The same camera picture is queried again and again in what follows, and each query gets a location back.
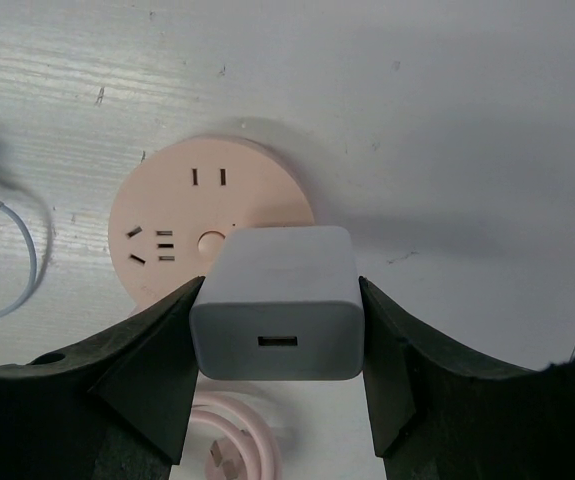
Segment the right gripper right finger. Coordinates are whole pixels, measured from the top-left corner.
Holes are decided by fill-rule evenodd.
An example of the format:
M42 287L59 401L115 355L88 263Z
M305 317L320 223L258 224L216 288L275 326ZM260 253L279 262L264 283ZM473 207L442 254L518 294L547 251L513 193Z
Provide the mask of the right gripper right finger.
M364 388L390 479L575 479L575 359L512 365L360 283Z

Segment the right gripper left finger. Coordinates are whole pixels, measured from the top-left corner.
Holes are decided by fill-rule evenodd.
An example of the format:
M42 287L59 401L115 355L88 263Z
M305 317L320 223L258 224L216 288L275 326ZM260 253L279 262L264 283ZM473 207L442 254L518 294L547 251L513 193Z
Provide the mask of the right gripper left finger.
M166 479L198 366L190 280L146 310L26 365L0 365L0 479Z

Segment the white USB charger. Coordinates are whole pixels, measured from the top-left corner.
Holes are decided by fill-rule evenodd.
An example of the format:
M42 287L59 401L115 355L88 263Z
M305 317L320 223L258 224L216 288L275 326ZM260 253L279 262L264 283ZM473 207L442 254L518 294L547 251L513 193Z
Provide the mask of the white USB charger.
M338 381L363 369L365 314L349 232L240 229L190 311L199 369L213 380Z

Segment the pink round power strip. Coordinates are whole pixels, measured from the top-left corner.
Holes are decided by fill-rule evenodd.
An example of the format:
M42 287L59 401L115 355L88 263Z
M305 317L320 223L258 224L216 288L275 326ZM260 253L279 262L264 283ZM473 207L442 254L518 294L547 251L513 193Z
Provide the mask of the pink round power strip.
M233 231L314 222L275 153L239 137L197 136L154 153L123 181L108 243L118 279L145 309L206 275Z

